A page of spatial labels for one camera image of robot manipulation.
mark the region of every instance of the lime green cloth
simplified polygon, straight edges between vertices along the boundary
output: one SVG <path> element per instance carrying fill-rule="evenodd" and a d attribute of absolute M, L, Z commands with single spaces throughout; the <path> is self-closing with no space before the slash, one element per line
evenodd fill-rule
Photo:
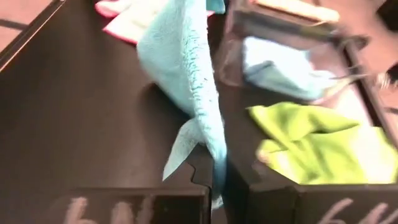
<path fill-rule="evenodd" d="M 257 157 L 298 184 L 390 184 L 398 153 L 381 128 L 329 108 L 282 102 L 250 115 L 270 139 Z"/>

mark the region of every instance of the cloth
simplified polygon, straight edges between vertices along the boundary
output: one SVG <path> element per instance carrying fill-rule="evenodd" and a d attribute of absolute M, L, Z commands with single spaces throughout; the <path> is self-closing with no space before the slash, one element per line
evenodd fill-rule
<path fill-rule="evenodd" d="M 303 100 L 318 100 L 336 80 L 329 71 L 314 71 L 309 51 L 257 37 L 243 42 L 243 73 L 247 82 Z"/>
<path fill-rule="evenodd" d="M 298 184 L 390 184 L 398 154 L 383 130 L 329 108 L 282 102 L 249 113 L 270 139 L 257 158 Z"/>
<path fill-rule="evenodd" d="M 167 0 L 101 0 L 95 4 L 95 9 L 104 17 L 115 17 L 103 31 L 107 34 L 137 44 L 145 30 Z"/>
<path fill-rule="evenodd" d="M 215 200 L 224 186 L 227 150 L 207 41 L 206 9 L 224 13 L 224 2 L 170 0 L 138 42 L 137 53 L 153 81 L 192 117 L 178 133 L 163 178 L 177 169 L 194 145 L 206 144 L 215 162 Z"/>

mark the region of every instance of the floor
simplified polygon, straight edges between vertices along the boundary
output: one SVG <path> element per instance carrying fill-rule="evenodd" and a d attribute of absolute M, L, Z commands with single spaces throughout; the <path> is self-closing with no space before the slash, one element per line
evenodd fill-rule
<path fill-rule="evenodd" d="M 371 72 L 384 72 L 398 60 L 398 34 L 389 32 L 375 15 L 376 9 L 385 0 L 322 0 L 322 4 L 340 12 L 341 20 L 349 24 L 355 34 L 367 34 L 373 39 L 362 50 L 363 60 Z M 27 26 L 51 0 L 0 1 L 0 51 L 4 49 Z M 351 10 L 361 6 L 361 10 Z M 398 91 L 379 92 L 383 103 L 389 108 L 398 108 L 395 96 Z M 396 115 L 392 122 L 398 123 Z"/>

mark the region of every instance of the blue microfiber cloth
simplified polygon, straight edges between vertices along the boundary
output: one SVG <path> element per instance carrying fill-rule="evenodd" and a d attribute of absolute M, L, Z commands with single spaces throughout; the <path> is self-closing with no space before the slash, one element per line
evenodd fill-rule
<path fill-rule="evenodd" d="M 147 28 L 137 52 L 148 75 L 192 117 L 178 133 L 163 178 L 178 168 L 197 143 L 206 144 L 215 162 L 213 198 L 219 202 L 227 149 L 207 41 L 206 10 L 224 13 L 223 0 L 170 0 Z"/>
<path fill-rule="evenodd" d="M 246 37 L 243 42 L 243 73 L 247 82 L 260 88 L 303 100 L 324 97 L 335 85 L 334 74 L 313 70 L 308 50 L 297 50 L 273 41 Z"/>

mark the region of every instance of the light blue towel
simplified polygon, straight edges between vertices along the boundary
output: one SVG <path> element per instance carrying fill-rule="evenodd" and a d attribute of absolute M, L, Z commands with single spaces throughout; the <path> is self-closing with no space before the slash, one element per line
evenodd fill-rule
<path fill-rule="evenodd" d="M 197 143 L 206 144 L 215 162 L 213 198 L 219 202 L 227 149 L 207 41 L 207 10 L 224 13 L 223 0 L 170 0 L 147 28 L 137 52 L 148 75 L 192 117 L 178 133 L 163 178 Z"/>
<path fill-rule="evenodd" d="M 320 99 L 336 80 L 329 71 L 313 70 L 308 53 L 269 40 L 246 37 L 243 42 L 245 80 L 303 100 Z"/>

